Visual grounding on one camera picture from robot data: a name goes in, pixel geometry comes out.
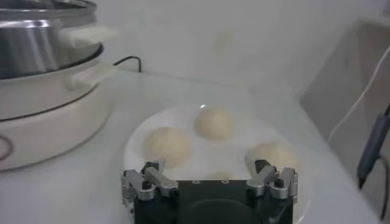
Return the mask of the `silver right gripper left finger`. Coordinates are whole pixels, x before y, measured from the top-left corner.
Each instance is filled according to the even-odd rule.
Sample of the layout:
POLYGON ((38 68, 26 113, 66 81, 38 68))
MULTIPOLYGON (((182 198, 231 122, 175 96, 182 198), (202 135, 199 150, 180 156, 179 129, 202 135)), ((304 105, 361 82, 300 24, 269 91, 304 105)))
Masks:
POLYGON ((123 205, 131 209, 134 201, 152 201, 159 193, 168 198, 173 206, 179 202, 179 182, 163 175, 166 160, 160 158, 147 161, 140 171, 125 170, 121 177, 121 194, 123 205))

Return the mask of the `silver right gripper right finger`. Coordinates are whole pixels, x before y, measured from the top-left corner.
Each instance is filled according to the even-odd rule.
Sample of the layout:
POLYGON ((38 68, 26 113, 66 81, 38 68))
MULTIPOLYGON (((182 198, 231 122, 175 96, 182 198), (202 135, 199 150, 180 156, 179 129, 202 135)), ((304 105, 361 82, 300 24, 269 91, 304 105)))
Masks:
POLYGON ((248 189, 256 197, 263 196, 266 191, 278 200, 292 199, 297 202, 298 173, 294 168, 285 167, 281 172, 265 159, 244 157, 251 179, 246 181, 248 189))

